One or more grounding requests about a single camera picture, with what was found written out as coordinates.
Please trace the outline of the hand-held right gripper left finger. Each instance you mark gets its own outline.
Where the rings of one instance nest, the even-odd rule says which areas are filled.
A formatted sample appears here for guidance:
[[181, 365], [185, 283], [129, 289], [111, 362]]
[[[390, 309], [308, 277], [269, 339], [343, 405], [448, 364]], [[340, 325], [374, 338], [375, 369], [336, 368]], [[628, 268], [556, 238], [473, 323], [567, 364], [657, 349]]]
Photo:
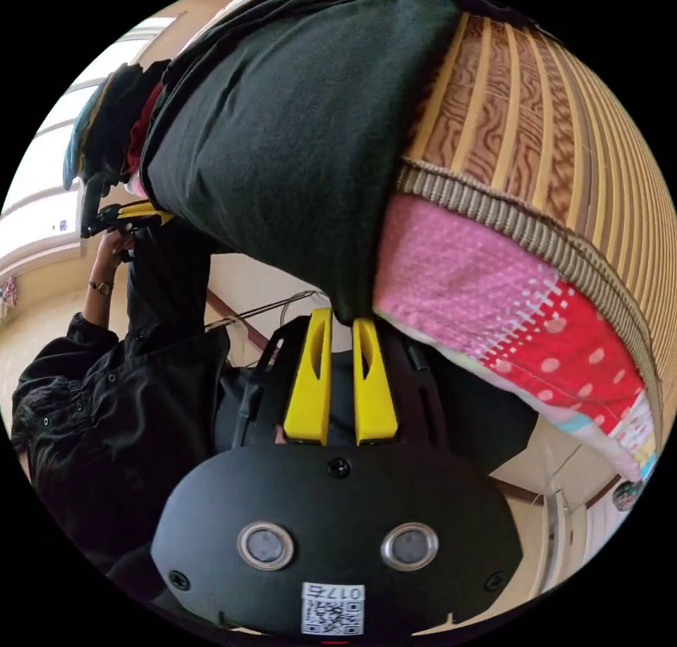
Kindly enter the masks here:
[[332, 326], [331, 308], [312, 311], [283, 422], [283, 431], [290, 442], [328, 442]]

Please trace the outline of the person's left hand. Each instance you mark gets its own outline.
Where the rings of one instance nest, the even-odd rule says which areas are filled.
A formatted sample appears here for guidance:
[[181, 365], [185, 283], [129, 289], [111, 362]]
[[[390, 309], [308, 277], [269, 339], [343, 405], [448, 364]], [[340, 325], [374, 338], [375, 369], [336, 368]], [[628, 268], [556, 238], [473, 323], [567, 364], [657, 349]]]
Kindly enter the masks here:
[[132, 232], [107, 230], [102, 235], [90, 280], [97, 285], [113, 283], [117, 268], [122, 263], [123, 253], [130, 251], [134, 244]]

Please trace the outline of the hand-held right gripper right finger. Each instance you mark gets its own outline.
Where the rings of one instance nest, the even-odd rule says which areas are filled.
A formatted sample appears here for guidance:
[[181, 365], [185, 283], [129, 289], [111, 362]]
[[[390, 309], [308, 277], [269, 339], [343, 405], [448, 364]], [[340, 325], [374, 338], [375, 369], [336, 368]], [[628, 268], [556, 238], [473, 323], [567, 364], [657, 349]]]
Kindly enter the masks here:
[[375, 323], [353, 322], [353, 399], [358, 445], [391, 441], [398, 420]]

